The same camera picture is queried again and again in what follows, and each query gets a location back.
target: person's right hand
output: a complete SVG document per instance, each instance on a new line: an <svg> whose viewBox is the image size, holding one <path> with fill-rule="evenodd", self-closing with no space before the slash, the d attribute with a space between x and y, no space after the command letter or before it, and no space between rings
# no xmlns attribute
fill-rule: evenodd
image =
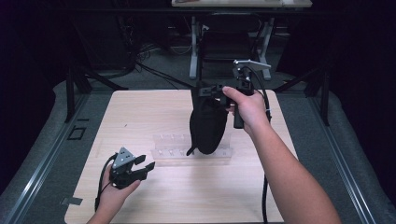
<svg viewBox="0 0 396 224"><path fill-rule="evenodd" d="M265 114L265 103L259 92L254 91L253 95L246 96L232 87L225 86L222 90L227 97L238 104L239 114L245 122L244 129L249 135L252 134L256 126L269 125ZM233 112L233 109L234 107L231 106L228 111Z"/></svg>

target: light wood surface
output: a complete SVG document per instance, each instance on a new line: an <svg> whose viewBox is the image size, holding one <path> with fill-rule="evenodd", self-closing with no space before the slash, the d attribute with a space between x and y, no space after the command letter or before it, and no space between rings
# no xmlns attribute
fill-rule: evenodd
<svg viewBox="0 0 396 224"><path fill-rule="evenodd" d="M267 92L272 125L296 156L276 95ZM190 91L114 92L73 196L82 203L69 205L66 223L85 223L93 215L99 176L110 156L126 147L136 156L147 155L141 165L149 164L154 161L150 153L155 148L153 135L190 134L191 111ZM233 128L232 114L225 132L231 135L230 159L156 162L113 222L262 222L264 173L256 149L243 130ZM269 221L283 220L271 190L267 214Z"/></svg>
<svg viewBox="0 0 396 224"><path fill-rule="evenodd" d="M177 2L173 7L311 7L310 0L196 0Z"/></svg>

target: human arm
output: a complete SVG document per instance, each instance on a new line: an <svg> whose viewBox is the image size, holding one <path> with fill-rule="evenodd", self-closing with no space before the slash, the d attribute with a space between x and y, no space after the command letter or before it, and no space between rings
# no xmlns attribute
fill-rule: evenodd
<svg viewBox="0 0 396 224"><path fill-rule="evenodd" d="M246 96L234 88L223 92L238 104L245 131L259 155L276 205L286 223L341 223L318 181L291 154L265 114L262 96Z"/></svg>
<svg viewBox="0 0 396 224"><path fill-rule="evenodd" d="M113 217L120 211L125 199L134 192L140 185L140 180L136 180L125 189L116 189L110 183L110 168L107 166L103 181L102 181L102 194L100 196L100 203L88 223L102 224L110 223Z"/></svg>

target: human hand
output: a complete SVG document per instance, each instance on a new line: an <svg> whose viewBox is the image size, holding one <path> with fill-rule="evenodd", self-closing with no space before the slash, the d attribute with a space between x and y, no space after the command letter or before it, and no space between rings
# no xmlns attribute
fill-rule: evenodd
<svg viewBox="0 0 396 224"><path fill-rule="evenodd" d="M244 129L249 135L252 134L256 126L269 125L265 114L265 103L258 91L254 91L251 96L246 96L232 87L223 87L222 90L224 95L238 104L239 114L245 122ZM234 106L227 110L233 112Z"/></svg>
<svg viewBox="0 0 396 224"><path fill-rule="evenodd" d="M125 189L116 189L110 183L110 169L111 165L108 165L103 176L99 206L89 223L109 223L120 211L125 199L140 185L140 180L136 180Z"/></svg>

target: black pouch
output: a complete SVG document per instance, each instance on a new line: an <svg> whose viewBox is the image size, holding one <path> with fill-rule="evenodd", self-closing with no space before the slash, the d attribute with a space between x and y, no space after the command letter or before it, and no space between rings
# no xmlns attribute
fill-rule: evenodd
<svg viewBox="0 0 396 224"><path fill-rule="evenodd" d="M228 111L214 97L200 96L201 88L209 87L207 83L198 81L191 89L193 110L190 116L191 148L189 156L196 148L203 154L211 154L219 146L224 135Z"/></svg>

